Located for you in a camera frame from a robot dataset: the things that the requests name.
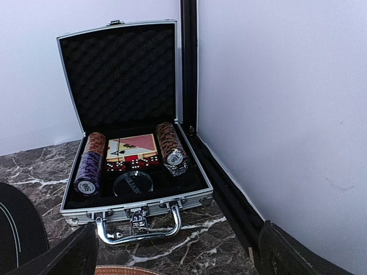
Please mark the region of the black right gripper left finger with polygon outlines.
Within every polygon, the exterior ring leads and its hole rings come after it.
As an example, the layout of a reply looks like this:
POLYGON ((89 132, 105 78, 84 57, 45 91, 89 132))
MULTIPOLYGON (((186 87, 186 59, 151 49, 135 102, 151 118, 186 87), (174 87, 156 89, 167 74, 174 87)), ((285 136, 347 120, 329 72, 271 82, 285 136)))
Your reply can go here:
POLYGON ((42 222, 1 224, 1 274, 94 274, 95 226, 88 223, 53 248, 42 222))

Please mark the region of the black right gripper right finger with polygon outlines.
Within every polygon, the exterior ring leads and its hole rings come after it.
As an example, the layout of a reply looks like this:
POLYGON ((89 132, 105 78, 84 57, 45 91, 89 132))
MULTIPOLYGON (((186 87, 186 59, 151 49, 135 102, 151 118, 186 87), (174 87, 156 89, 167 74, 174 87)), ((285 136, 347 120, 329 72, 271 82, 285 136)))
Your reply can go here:
POLYGON ((261 274, 349 274, 320 257, 271 221, 259 235, 261 274))

